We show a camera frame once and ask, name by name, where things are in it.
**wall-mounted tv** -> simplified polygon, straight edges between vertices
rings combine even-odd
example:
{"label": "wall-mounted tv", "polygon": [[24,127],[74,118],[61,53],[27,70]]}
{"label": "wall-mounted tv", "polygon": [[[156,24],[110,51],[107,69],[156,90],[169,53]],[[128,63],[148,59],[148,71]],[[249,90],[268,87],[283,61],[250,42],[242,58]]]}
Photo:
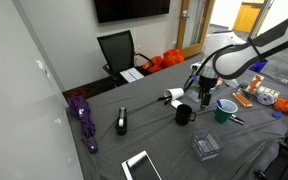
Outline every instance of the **wall-mounted tv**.
{"label": "wall-mounted tv", "polygon": [[168,14],[170,0],[94,0],[99,23]]}

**door frame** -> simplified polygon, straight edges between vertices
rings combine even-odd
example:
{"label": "door frame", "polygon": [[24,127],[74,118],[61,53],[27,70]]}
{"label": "door frame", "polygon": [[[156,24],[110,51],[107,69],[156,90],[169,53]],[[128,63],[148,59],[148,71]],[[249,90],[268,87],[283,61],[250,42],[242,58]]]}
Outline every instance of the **door frame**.
{"label": "door frame", "polygon": [[[190,56],[193,56],[193,55],[196,55],[196,54],[199,54],[202,52],[203,44],[205,41],[207,29],[208,29],[208,26],[210,23],[213,7],[214,7],[214,3],[215,3],[215,0],[205,0],[205,1],[208,1],[208,6],[206,9],[205,18],[202,20],[203,21],[203,28],[202,28],[201,40],[199,43],[194,44],[192,46],[189,46],[187,48],[183,48],[184,34],[185,34],[185,28],[186,28],[186,20],[183,18],[180,18],[176,48],[179,49],[184,54],[185,57],[190,57]],[[188,10],[189,2],[190,2],[190,0],[183,0],[182,1],[181,14],[184,10]]]}

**table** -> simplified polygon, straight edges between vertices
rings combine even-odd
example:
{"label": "table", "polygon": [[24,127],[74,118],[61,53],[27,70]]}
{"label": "table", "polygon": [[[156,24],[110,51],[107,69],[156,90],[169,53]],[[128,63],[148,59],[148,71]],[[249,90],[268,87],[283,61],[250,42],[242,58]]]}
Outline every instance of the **table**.
{"label": "table", "polygon": [[[121,163],[143,150],[149,154],[162,179],[253,179],[253,170],[265,170],[277,155],[276,141],[288,133],[288,116],[275,119],[271,116],[272,107],[251,101],[251,109],[238,104],[236,115],[246,122],[244,126],[232,121],[219,124],[212,112],[199,114],[195,122],[178,126],[174,120],[175,109],[163,102],[154,102],[165,89],[183,87],[192,63],[195,62],[183,62],[88,99],[96,126],[99,147],[96,154],[88,153],[80,141],[80,124],[69,115],[85,179],[125,179]],[[253,76],[253,72],[247,71],[237,80],[250,81]],[[262,85],[288,98],[288,85],[268,78]],[[213,94],[207,109],[215,109],[215,100],[219,98],[233,100],[231,93],[235,91],[222,86]],[[199,103],[186,95],[179,100],[190,105],[193,111],[199,111]],[[151,102],[154,103],[128,115],[125,136],[116,134],[114,125],[119,107],[124,106],[130,112]],[[204,128],[212,129],[225,148],[216,158],[201,162],[192,150],[191,134]]]}

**clear box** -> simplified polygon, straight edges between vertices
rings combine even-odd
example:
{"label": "clear box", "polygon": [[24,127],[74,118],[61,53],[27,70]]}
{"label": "clear box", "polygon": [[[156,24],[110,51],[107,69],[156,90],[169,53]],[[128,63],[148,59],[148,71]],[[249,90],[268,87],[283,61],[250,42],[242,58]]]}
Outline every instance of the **clear box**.
{"label": "clear box", "polygon": [[224,148],[217,135],[210,129],[192,134],[192,148],[201,161],[216,157]]}

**white wall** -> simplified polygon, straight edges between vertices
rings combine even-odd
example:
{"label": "white wall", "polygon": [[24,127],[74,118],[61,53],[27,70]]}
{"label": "white wall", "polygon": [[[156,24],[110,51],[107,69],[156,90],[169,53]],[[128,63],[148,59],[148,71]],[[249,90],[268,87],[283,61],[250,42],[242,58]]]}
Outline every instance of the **white wall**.
{"label": "white wall", "polygon": [[0,0],[0,179],[83,179],[58,87],[11,0]]}
{"label": "white wall", "polygon": [[241,4],[242,0],[216,0],[210,23],[232,30]]}
{"label": "white wall", "polygon": [[135,47],[148,57],[176,43],[181,1],[172,0],[170,14],[98,24],[92,0],[19,0],[64,90],[108,75],[96,37],[130,29]]}
{"label": "white wall", "polygon": [[271,29],[277,24],[281,23],[288,18],[288,1],[274,0],[274,3],[267,14],[259,33],[262,34],[265,31]]}

